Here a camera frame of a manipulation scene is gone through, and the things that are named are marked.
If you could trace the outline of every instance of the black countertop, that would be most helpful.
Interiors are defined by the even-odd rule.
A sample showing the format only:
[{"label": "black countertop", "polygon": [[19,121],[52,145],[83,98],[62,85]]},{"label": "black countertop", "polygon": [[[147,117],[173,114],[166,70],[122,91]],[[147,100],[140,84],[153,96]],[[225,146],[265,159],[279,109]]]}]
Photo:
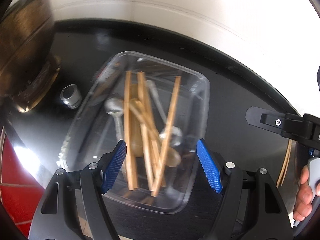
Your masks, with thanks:
[{"label": "black countertop", "polygon": [[[45,98],[28,113],[19,113],[7,98],[1,108],[5,127],[13,128],[53,174],[76,114],[76,110],[62,104],[60,91],[74,83],[84,97],[103,63],[127,50],[165,59],[205,75],[210,82],[205,135],[209,148],[244,170],[264,167],[276,181],[287,139],[248,125],[245,112],[257,106],[295,113],[290,104],[261,78],[223,53],[145,25],[98,20],[57,23],[51,52],[61,58],[59,76]],[[296,192],[293,161],[288,177],[284,184],[286,190],[281,192],[287,209],[291,210]],[[198,239],[210,229],[219,201],[201,167],[187,206],[177,214],[152,213],[105,199],[118,233],[133,239]]]}]

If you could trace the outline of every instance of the finger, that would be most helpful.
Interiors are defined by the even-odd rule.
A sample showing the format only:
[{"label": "finger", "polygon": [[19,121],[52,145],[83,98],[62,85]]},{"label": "finger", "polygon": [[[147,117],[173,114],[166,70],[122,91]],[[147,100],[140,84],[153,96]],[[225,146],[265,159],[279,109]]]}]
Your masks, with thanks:
[{"label": "finger", "polygon": [[317,196],[320,197],[320,183],[319,183],[318,186],[316,187],[316,194],[317,194]]},{"label": "finger", "polygon": [[300,215],[297,211],[295,211],[294,213],[293,213],[293,219],[294,220],[296,220],[296,221],[303,221],[305,218],[302,216],[302,215]]},{"label": "finger", "polygon": [[312,211],[312,205],[311,204],[305,205],[300,199],[297,198],[295,210],[303,217],[307,217],[308,215],[310,215]]},{"label": "finger", "polygon": [[301,200],[305,205],[311,202],[312,189],[308,183],[301,184],[297,194],[297,199]]},{"label": "finger", "polygon": [[300,175],[300,184],[305,184],[309,178],[309,170],[308,166],[304,166],[303,169],[301,170],[301,175]]}]

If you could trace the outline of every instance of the red tile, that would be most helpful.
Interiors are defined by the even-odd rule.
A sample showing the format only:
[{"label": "red tile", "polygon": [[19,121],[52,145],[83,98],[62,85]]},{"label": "red tile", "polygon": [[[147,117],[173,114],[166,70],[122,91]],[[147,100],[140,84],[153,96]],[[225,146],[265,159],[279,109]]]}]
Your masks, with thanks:
[{"label": "red tile", "polygon": [[38,182],[21,165],[13,147],[6,137],[2,153],[2,183],[38,186]]},{"label": "red tile", "polygon": [[32,220],[40,198],[42,187],[8,187],[1,185],[1,198],[4,208],[13,222]]},{"label": "red tile", "polygon": [[21,233],[23,233],[26,238],[28,238],[28,236],[29,236],[30,226],[31,226],[31,222],[26,223],[26,224],[17,225],[17,227],[19,228]]}]

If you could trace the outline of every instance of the screw head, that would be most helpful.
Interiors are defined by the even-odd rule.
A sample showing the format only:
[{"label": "screw head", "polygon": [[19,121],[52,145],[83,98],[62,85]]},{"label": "screw head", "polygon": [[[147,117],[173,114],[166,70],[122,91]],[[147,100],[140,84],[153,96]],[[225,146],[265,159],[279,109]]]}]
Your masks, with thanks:
[{"label": "screw head", "polygon": [[267,174],[267,172],[268,172],[267,169],[265,169],[265,168],[260,168],[259,171],[261,174]]},{"label": "screw head", "polygon": [[57,175],[61,175],[63,174],[63,172],[64,172],[64,169],[61,169],[61,168],[56,170]]},{"label": "screw head", "polygon": [[94,170],[94,169],[96,169],[98,167],[98,164],[97,163],[90,163],[89,164],[89,169],[90,170]]},{"label": "screw head", "polygon": [[280,120],[280,119],[277,119],[277,120],[276,120],[276,126],[279,126],[279,125],[281,125],[281,120]]},{"label": "screw head", "polygon": [[229,168],[229,169],[233,169],[235,167],[235,164],[233,162],[227,162],[226,163],[226,166]]}]

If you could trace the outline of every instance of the metal spoon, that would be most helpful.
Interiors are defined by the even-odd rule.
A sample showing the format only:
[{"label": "metal spoon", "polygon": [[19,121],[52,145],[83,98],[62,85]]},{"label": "metal spoon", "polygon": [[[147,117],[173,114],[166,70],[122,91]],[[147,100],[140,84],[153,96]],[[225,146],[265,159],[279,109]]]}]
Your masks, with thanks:
[{"label": "metal spoon", "polygon": [[123,125],[121,120],[121,116],[123,115],[123,101],[116,97],[109,98],[104,102],[104,108],[107,114],[110,114],[115,121],[117,141],[124,140]]},{"label": "metal spoon", "polygon": [[[147,86],[149,87],[151,96],[153,98],[153,101],[156,104],[156,107],[159,111],[159,114],[161,116],[162,121],[164,122],[164,125],[167,123],[167,116],[164,112],[164,109],[162,107],[162,104],[160,102],[159,99],[159,94],[158,94],[158,90],[156,87],[156,84],[154,83],[154,81],[152,80],[147,80]],[[159,137],[161,138],[161,140],[163,140],[165,138],[165,129],[163,129],[159,135]],[[171,129],[171,142],[170,145],[171,146],[179,146],[182,142],[182,131],[179,127],[173,126]]]}]

